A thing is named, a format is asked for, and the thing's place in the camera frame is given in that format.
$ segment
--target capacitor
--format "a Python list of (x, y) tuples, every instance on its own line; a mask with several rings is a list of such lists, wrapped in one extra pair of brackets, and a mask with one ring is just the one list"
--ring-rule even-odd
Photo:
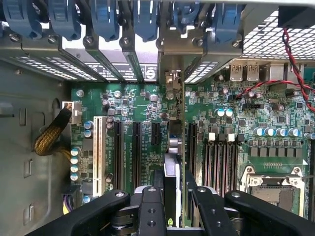
[(224, 112), (227, 117), (232, 117), (233, 115), (233, 111), (231, 109), (225, 109)]
[(265, 135), (274, 136), (274, 134), (275, 134), (275, 130), (273, 128), (266, 128), (265, 129)]
[(285, 129), (278, 128), (278, 129), (276, 129), (276, 134), (277, 134), (278, 136), (284, 137), (284, 136), (286, 135), (286, 130), (285, 130)]
[(107, 123), (113, 123), (114, 122), (114, 117), (107, 117), (106, 118)]
[(260, 93), (260, 92), (255, 93), (254, 98), (256, 98), (256, 99), (262, 98), (262, 93)]
[(284, 111), (284, 105), (282, 105), (282, 104), (273, 105), (273, 106), (271, 107), (271, 109), (272, 109), (273, 111), (282, 112), (282, 111)]
[(215, 113), (217, 114), (218, 117), (223, 117), (225, 114), (224, 109), (215, 109)]
[(226, 95), (228, 94), (228, 89), (227, 88), (222, 88), (219, 90), (219, 95)]
[(112, 129), (112, 128), (114, 128), (114, 124), (113, 123), (107, 123), (106, 129)]
[(76, 172), (78, 172), (79, 167), (77, 165), (72, 165), (72, 166), (70, 166), (70, 170), (71, 170), (71, 172), (76, 173)]
[(80, 152), (81, 152), (81, 149), (79, 147), (74, 147), (73, 149), (71, 149), (70, 154), (71, 156), (77, 156), (79, 155)]
[(76, 92), (76, 95), (77, 95), (78, 97), (82, 98), (82, 97), (84, 97), (84, 91), (80, 89), (80, 90), (78, 90), (78, 91)]
[(88, 195), (84, 195), (82, 201), (83, 203), (89, 203), (91, 201), (91, 198)]
[(305, 133), (304, 137), (310, 140), (315, 140), (315, 133)]
[(254, 135), (262, 136), (262, 128), (255, 128), (253, 130)]
[(79, 172), (72, 173), (72, 174), (70, 175), (70, 179), (71, 179), (72, 181), (77, 181), (77, 180), (79, 179), (79, 177), (80, 177), (80, 173), (79, 173)]
[(292, 98), (292, 97), (297, 97), (299, 95), (299, 92), (296, 90), (288, 90), (285, 93), (286, 98)]
[(70, 159), (70, 163), (71, 163), (72, 165), (78, 164), (79, 159), (80, 159), (79, 156), (73, 156), (73, 157), (71, 157), (71, 159)]
[(106, 183), (110, 183), (113, 179), (114, 175), (112, 173), (109, 173), (107, 176), (106, 176)]
[(115, 97), (115, 98), (121, 98), (121, 97), (122, 97), (122, 92), (120, 92), (120, 91), (115, 91), (115, 92), (114, 92), (114, 97)]
[(247, 94), (244, 95), (245, 98), (253, 98), (255, 93), (253, 91), (249, 91)]
[(299, 130), (298, 129), (291, 128), (291, 129), (289, 129), (288, 133), (290, 136), (299, 137)]
[(83, 127), (85, 129), (92, 129), (93, 125), (94, 125), (93, 121), (89, 120), (89, 121), (84, 122)]

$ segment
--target screw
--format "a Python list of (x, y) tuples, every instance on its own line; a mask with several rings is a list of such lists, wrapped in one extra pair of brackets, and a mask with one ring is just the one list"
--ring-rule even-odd
[(11, 33), (9, 35), (9, 37), (10, 37), (11, 41), (14, 42), (14, 43), (17, 43), (17, 42), (19, 42), (21, 40), (21, 37), (18, 34), (16, 34), (16, 33)]
[(129, 39), (127, 38), (127, 37), (125, 37), (125, 38), (123, 38), (123, 42), (124, 42), (124, 44), (129, 44)]
[(199, 187), (197, 190), (198, 190), (199, 192), (202, 192), (202, 193), (204, 193), (204, 192), (207, 191), (207, 189), (204, 188), (204, 187)]
[(124, 193), (122, 193), (122, 192), (120, 192), (120, 193), (116, 193), (116, 194), (115, 194), (115, 196), (116, 196), (116, 197), (119, 197), (119, 198), (120, 198), (120, 197), (122, 197), (123, 195), (125, 195), (125, 194), (124, 194)]
[(57, 38), (57, 36), (55, 36), (55, 35), (49, 35), (49, 36), (48, 36), (48, 42), (49, 42), (49, 43), (56, 43), (57, 40), (58, 40), (58, 38)]
[(240, 195), (239, 193), (233, 192), (233, 193), (232, 193), (232, 197), (234, 197), (234, 198), (240, 198), (241, 195)]
[(94, 42), (94, 38), (92, 36), (85, 36), (84, 41), (87, 44), (92, 44)]
[(156, 189), (156, 188), (153, 188), (153, 187), (148, 189), (149, 192), (155, 192), (156, 190), (157, 190), (157, 189)]

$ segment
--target blue capacitor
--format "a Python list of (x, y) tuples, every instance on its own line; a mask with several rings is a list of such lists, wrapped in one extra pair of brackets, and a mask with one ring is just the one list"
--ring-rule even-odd
[(85, 129), (92, 129), (93, 125), (94, 125), (93, 121), (89, 120), (89, 121), (84, 122), (83, 127)]
[(91, 198), (88, 195), (84, 195), (82, 201), (83, 203), (89, 203), (91, 201)]

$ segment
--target ram slot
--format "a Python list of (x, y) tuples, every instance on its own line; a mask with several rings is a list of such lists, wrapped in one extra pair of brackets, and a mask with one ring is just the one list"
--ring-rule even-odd
[[(315, 175), (315, 140), (311, 141), (310, 175)], [(309, 178), (309, 210), (308, 219), (315, 222), (315, 179)]]
[(124, 125), (114, 123), (114, 185), (115, 189), (124, 189)]
[(237, 159), (238, 159), (238, 144), (234, 142), (230, 147), (229, 157), (229, 191), (236, 190), (237, 184)]
[(106, 117), (94, 117), (93, 137), (93, 196), (105, 191)]
[(214, 152), (214, 143), (208, 142), (205, 140), (205, 147), (204, 147), (204, 166), (203, 166), (203, 185), (211, 186), (212, 183), (212, 171), (213, 167), (213, 152)]
[(141, 186), (141, 143), (142, 124), (134, 122), (132, 124), (132, 189)]
[(189, 154), (189, 170), (196, 178), (196, 149), (197, 149), (197, 138), (198, 138), (198, 125), (197, 124), (189, 124), (188, 127), (188, 154)]

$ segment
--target electrolytic capacitor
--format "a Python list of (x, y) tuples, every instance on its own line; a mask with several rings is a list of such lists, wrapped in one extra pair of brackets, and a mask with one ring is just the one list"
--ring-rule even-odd
[(275, 134), (275, 130), (273, 128), (266, 128), (265, 129), (265, 135), (274, 136), (274, 134)]
[(286, 135), (286, 130), (285, 130), (285, 129), (278, 128), (278, 129), (276, 130), (276, 134), (277, 134), (278, 136), (284, 137), (284, 136)]
[(87, 129), (84, 130), (84, 138), (91, 138), (93, 136), (93, 130)]
[(315, 133), (305, 133), (304, 137), (310, 140), (315, 140)]
[(215, 113), (218, 117), (223, 117), (225, 114), (224, 109), (215, 109)]
[(84, 195), (82, 201), (83, 203), (89, 203), (91, 201), (91, 198), (88, 195)]
[(72, 174), (70, 175), (70, 179), (71, 179), (72, 181), (77, 181), (77, 180), (79, 179), (79, 177), (80, 177), (80, 173), (79, 173), (79, 172), (72, 173)]
[(114, 122), (114, 117), (107, 117), (106, 118), (107, 123), (113, 123)]
[(233, 111), (231, 109), (225, 109), (224, 112), (227, 117), (232, 117), (233, 115)]
[(219, 90), (219, 95), (226, 95), (228, 94), (228, 89), (227, 88), (222, 88)]
[(72, 165), (72, 166), (70, 166), (70, 170), (71, 170), (71, 172), (76, 173), (76, 172), (78, 172), (79, 167), (77, 165)]
[(297, 97), (299, 95), (299, 92), (296, 91), (296, 90), (288, 90), (286, 93), (285, 93), (285, 96), (287, 98), (292, 98), (292, 97)]
[(71, 163), (72, 165), (78, 164), (79, 159), (80, 159), (79, 156), (73, 156), (73, 157), (71, 157), (71, 159), (70, 159), (70, 163)]
[(256, 99), (262, 98), (262, 93), (260, 93), (260, 92), (255, 93), (254, 98), (256, 98)]
[(262, 136), (262, 128), (255, 128), (253, 130), (254, 135)]
[(273, 106), (271, 107), (271, 109), (272, 109), (273, 111), (283, 112), (283, 111), (284, 111), (284, 105), (282, 105), (282, 104), (273, 105)]
[(77, 156), (81, 152), (81, 149), (79, 147), (74, 147), (71, 149), (70, 154), (71, 156)]
[(255, 96), (255, 93), (253, 91), (249, 91), (244, 95), (245, 98), (253, 98)]
[(92, 129), (93, 125), (94, 125), (93, 121), (89, 120), (89, 121), (84, 122), (83, 127), (85, 129)]
[(289, 135), (292, 137), (299, 137), (299, 130), (298, 129), (289, 129), (288, 131)]

